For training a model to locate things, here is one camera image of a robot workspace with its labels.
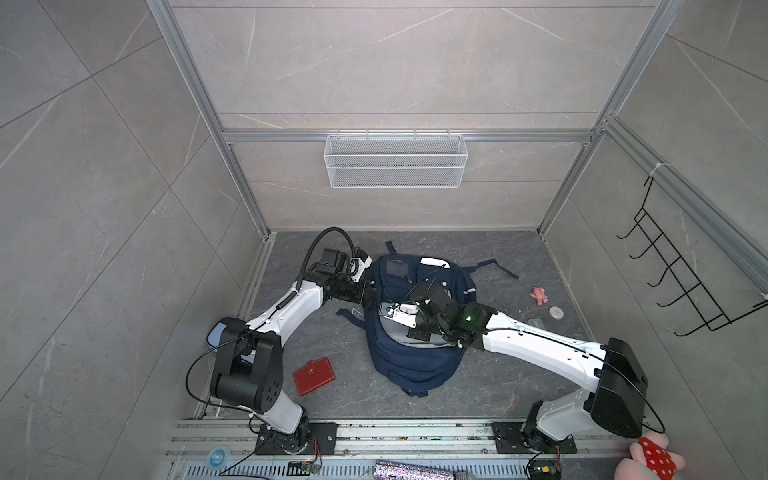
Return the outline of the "red wallet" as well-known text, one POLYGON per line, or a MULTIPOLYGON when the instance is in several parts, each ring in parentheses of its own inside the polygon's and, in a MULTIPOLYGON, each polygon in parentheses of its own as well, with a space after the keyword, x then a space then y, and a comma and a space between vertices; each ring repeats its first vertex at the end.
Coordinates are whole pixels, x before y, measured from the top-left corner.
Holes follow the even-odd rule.
POLYGON ((328 357, 310 360, 293 372, 298 394, 303 397, 333 382, 336 376, 328 357))

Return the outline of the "pink plush toy red heart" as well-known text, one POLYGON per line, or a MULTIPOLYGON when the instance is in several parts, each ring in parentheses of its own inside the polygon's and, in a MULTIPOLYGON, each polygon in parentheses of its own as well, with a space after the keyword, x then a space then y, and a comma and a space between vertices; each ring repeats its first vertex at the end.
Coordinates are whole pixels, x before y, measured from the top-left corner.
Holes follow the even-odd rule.
POLYGON ((614 480, 671 480, 686 467, 686 459, 668 450, 667 435, 649 432, 632 442, 629 457, 615 469, 614 480))

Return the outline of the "clear plastic ruler case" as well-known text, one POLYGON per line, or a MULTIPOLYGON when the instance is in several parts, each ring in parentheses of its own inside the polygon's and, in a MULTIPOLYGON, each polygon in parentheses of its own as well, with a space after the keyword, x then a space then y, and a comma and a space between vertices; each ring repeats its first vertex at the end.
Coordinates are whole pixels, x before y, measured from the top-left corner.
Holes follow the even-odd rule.
POLYGON ((531 318, 531 319, 529 319, 529 320, 527 321, 527 323, 528 323, 530 326, 533 326, 533 327, 535 327, 535 328, 539 328, 539 329, 542 329, 542 330, 544 330, 544 329, 545 329, 545 326, 544 326, 544 324, 543 324, 542 320, 541 320, 541 319, 539 319, 539 318, 531 318))

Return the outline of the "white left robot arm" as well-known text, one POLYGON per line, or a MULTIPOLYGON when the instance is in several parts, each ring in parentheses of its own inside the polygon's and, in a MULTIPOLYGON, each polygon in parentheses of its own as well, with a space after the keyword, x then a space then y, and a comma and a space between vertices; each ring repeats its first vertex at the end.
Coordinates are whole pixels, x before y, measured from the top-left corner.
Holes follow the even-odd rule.
POLYGON ((312 442, 308 414, 283 391, 283 347, 327 301, 369 302, 373 293, 364 273, 371 264, 372 258, 358 247, 350 255, 326 249, 319 261, 304 260, 287 293, 263 314, 247 322, 220 320, 208 337, 215 355, 210 395, 224 408, 258 419, 261 435, 279 449, 302 452, 312 442))

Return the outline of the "black wall hook rack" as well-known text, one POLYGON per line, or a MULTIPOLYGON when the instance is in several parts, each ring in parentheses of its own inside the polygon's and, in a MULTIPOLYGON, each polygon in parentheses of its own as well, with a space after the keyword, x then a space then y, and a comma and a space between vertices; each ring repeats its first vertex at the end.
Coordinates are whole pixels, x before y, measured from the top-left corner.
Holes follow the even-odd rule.
POLYGON ((638 233, 645 241, 645 248, 635 254, 629 254, 632 260, 640 260, 653 253, 663 264, 663 270, 655 282, 647 282, 649 288, 661 287, 670 279, 677 288, 677 295, 666 302, 657 302, 661 309, 670 309, 681 302, 693 308, 698 323, 687 331, 674 331, 677 338, 685 338, 701 330, 716 332, 733 325, 738 320, 752 316, 767 309, 767 300, 762 299, 744 313, 730 316, 716 299, 708 286, 695 271, 692 263, 667 235, 659 222, 651 215, 647 202, 654 185, 654 179, 648 176, 643 183, 644 194, 640 207, 632 217, 632 223, 624 234, 615 236, 617 240, 627 240, 638 233))

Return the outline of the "purple glitter microphone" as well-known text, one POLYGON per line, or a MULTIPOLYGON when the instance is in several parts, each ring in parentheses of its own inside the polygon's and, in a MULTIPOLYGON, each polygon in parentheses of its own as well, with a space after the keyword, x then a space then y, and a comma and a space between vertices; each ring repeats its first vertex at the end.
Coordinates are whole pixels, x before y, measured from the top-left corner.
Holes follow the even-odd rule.
POLYGON ((430 466, 417 466, 398 462, 377 461, 373 468, 376 480, 471 480, 470 472, 452 472, 430 466))

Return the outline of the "small white round object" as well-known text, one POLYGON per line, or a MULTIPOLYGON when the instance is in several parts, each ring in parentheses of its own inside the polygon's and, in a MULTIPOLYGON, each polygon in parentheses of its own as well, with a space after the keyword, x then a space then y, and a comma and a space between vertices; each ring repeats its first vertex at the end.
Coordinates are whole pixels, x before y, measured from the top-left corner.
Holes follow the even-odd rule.
POLYGON ((565 316, 564 311, 560 307, 557 307, 557 306, 553 306, 553 307, 551 307, 549 309, 549 315, 552 318, 557 319, 557 320, 561 320, 565 316))

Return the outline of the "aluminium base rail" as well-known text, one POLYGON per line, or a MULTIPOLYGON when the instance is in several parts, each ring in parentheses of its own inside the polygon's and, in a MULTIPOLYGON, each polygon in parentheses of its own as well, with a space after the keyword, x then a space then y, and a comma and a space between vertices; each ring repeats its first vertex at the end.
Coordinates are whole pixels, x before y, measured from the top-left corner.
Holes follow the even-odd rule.
POLYGON ((535 467, 620 459, 627 439, 576 435, 544 453, 527 448, 519 419, 340 419, 310 425, 311 440, 291 455, 247 419, 182 420, 160 452, 171 479, 371 479, 377 464, 444 470, 466 479, 524 479, 535 467))

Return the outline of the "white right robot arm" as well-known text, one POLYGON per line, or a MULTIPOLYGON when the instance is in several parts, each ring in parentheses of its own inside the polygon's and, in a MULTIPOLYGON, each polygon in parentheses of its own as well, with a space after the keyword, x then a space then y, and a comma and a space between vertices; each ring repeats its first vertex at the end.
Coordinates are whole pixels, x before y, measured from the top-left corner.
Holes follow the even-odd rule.
POLYGON ((600 428, 623 438, 642 434, 648 382, 631 347, 564 337, 523 324, 477 302, 461 305, 430 282, 390 309, 393 321, 418 338, 439 334, 450 345, 474 347, 524 360, 577 385, 573 393, 531 407, 521 435, 525 445, 552 453, 565 440, 600 428))

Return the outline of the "small pink toy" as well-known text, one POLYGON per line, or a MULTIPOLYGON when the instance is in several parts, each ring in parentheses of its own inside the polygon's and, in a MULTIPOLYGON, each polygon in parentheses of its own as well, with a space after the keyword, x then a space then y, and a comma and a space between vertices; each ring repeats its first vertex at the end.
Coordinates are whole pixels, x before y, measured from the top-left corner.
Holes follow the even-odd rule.
POLYGON ((532 288, 530 297, 536 301, 538 306, 542 306, 548 303, 548 297, 544 288, 536 286, 532 288))

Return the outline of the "navy blue student backpack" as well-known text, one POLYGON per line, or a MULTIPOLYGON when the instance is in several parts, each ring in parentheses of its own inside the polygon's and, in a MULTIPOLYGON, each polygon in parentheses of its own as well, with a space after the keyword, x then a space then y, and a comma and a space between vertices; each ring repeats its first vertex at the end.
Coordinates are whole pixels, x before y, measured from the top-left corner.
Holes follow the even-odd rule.
POLYGON ((497 310, 477 302, 471 274, 499 263, 460 266, 442 258, 387 253, 365 271, 372 295, 361 316, 337 314, 365 331, 375 370, 407 395, 425 397, 457 371, 466 350, 483 348, 482 336, 497 310))

